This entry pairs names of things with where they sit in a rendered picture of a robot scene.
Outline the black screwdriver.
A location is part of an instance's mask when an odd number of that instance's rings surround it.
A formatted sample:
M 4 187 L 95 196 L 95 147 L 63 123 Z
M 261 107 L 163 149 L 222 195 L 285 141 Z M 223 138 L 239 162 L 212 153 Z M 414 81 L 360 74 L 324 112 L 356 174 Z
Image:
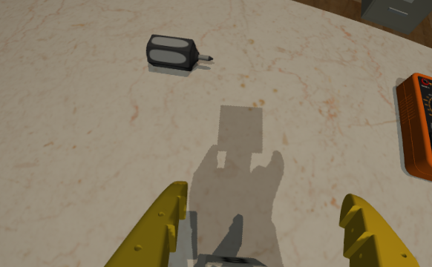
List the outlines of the black screwdriver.
M 193 39 L 151 35 L 146 46 L 147 61 L 153 66 L 192 71 L 198 60 L 211 61 L 200 55 Z

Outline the orange digital multimeter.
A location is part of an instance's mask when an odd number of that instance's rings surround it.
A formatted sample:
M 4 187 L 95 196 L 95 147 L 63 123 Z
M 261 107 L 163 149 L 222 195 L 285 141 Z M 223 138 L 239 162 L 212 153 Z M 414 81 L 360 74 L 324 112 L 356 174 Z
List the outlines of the orange digital multimeter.
M 396 88 L 407 172 L 432 181 L 432 77 L 414 73 Z

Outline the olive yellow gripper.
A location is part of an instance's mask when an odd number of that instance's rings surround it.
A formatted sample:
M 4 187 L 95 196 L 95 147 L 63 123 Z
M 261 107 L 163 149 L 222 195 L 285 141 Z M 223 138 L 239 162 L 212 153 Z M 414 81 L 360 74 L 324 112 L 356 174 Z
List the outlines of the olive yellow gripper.
M 104 267 L 168 267 L 177 247 L 179 220 L 186 218 L 188 183 L 170 184 L 134 226 Z M 347 194 L 339 226 L 350 267 L 420 267 L 416 258 L 366 200 Z

